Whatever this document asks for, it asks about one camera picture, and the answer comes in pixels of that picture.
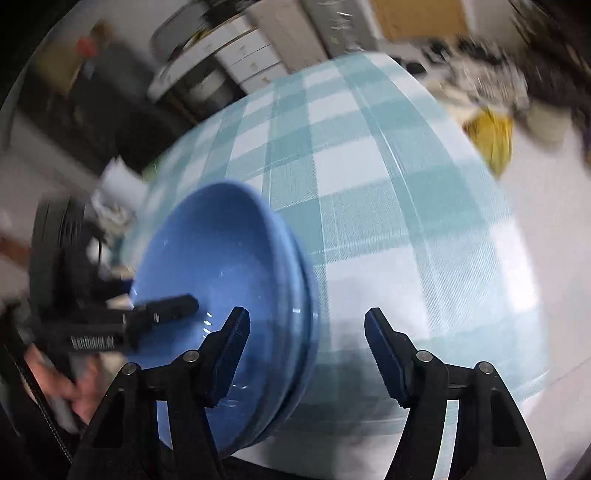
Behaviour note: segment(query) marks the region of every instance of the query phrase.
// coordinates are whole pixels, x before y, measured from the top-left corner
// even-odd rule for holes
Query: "black object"
[[[445,65],[447,64],[447,59],[452,56],[448,45],[436,38],[431,39],[429,45],[423,47],[421,51],[432,65]]]
[[[193,127],[146,98],[153,76],[125,45],[111,43],[84,62],[69,93],[78,122],[137,173]]]
[[[157,400],[168,402],[179,480],[226,479],[205,408],[228,394],[249,332],[248,312],[235,307],[198,351],[163,367],[124,365],[80,442],[68,479],[158,478]]]
[[[474,60],[485,61],[493,66],[507,62],[507,56],[499,47],[471,38],[460,38],[457,49]]]
[[[101,230],[85,219],[75,199],[42,201],[37,207],[29,266],[29,323],[36,342],[52,352],[126,351],[154,325],[197,312],[191,295],[108,309],[105,301],[129,293],[129,282],[104,280],[86,250]]]
[[[402,57],[396,57],[396,56],[390,55],[390,58],[393,61],[395,61],[396,63],[398,63],[401,67],[404,67],[406,65],[406,62],[402,59]]]
[[[545,479],[525,421],[490,363],[456,367],[417,351],[377,308],[365,316],[365,336],[390,397],[410,408],[386,479],[433,477],[448,400],[460,401],[450,480]]]
[[[405,68],[407,69],[407,72],[414,77],[425,75],[427,73],[425,67],[417,61],[409,61]]]

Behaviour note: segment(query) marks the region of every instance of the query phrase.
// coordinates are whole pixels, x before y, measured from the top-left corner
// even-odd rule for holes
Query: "plaid tablecloth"
[[[304,400],[280,435],[243,458],[316,477],[384,477],[407,412],[388,398],[365,341],[370,307],[444,362],[493,363],[518,402],[541,390],[545,328],[511,208],[460,127],[388,56],[303,70],[186,134],[150,185],[123,261],[137,265],[175,205],[223,179],[250,184],[280,212],[314,265],[322,304]]]

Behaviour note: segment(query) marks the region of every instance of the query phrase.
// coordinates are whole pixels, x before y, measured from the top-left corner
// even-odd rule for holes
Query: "finger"
[[[79,398],[76,386],[55,368],[46,364],[43,355],[31,345],[25,353],[25,360],[45,396],[61,397],[73,400]]]
[[[88,400],[87,398],[82,398],[72,402],[72,410],[87,425],[92,420],[98,406],[99,402],[96,399]]]

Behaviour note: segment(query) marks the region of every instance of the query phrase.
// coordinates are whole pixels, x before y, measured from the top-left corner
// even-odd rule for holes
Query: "clutter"
[[[528,107],[525,77],[512,62],[494,67],[484,61],[458,57],[450,61],[450,66],[452,83],[478,102],[508,110]]]
[[[548,147],[559,147],[573,124],[572,110],[534,99],[525,117],[525,124],[539,142]]]
[[[583,137],[585,162],[591,166],[591,51],[584,3],[547,0],[513,2],[514,24],[527,50],[519,66],[528,82],[530,96],[539,101],[526,122],[537,138],[556,141],[570,126],[572,113]],[[558,119],[556,132],[548,122]]]
[[[511,115],[486,109],[464,126],[464,132],[497,179],[511,161],[513,123]]]
[[[91,198],[101,227],[115,236],[122,235],[143,204],[147,191],[148,185],[121,157],[112,159]]]

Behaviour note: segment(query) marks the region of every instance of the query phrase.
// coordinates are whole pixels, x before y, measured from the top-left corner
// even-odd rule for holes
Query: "floor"
[[[548,479],[561,480],[591,443],[591,170],[572,130],[549,151],[516,127],[513,149],[501,185],[530,249],[550,344],[550,385],[526,418]]]

